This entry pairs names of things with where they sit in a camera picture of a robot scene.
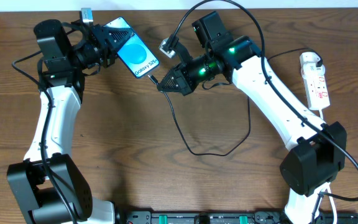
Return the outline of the blue screen Galaxy smartphone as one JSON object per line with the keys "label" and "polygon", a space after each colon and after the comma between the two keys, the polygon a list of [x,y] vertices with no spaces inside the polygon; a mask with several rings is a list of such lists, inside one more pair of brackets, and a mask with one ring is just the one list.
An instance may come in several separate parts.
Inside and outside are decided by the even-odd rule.
{"label": "blue screen Galaxy smartphone", "polygon": [[142,78],[159,66],[160,62],[157,57],[123,17],[118,17],[104,26],[110,28],[128,28],[134,32],[117,53],[133,76]]}

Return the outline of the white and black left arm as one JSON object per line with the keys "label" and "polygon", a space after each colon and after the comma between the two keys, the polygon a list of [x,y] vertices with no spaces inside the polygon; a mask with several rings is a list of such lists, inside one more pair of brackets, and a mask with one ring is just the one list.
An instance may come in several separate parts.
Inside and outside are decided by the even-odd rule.
{"label": "white and black left arm", "polygon": [[114,204],[93,197],[71,149],[86,77],[111,66],[134,31],[89,19],[49,19],[38,23],[34,34],[41,110],[23,161],[8,167],[10,189],[26,223],[116,223]]}

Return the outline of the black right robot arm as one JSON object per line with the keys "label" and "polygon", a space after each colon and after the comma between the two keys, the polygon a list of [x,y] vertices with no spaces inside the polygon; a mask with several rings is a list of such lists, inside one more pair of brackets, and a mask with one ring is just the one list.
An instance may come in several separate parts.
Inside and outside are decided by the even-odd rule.
{"label": "black right robot arm", "polygon": [[219,14],[211,12],[194,21],[193,29],[205,53],[192,57],[175,34],[164,39],[160,50],[179,57],[158,84],[159,91],[193,93],[216,75],[244,92],[280,135],[287,156],[280,173],[290,187],[284,209],[290,223],[312,223],[329,186],[344,168],[347,134],[340,123],[328,124],[307,108],[277,77],[263,51],[247,36],[234,38]]}

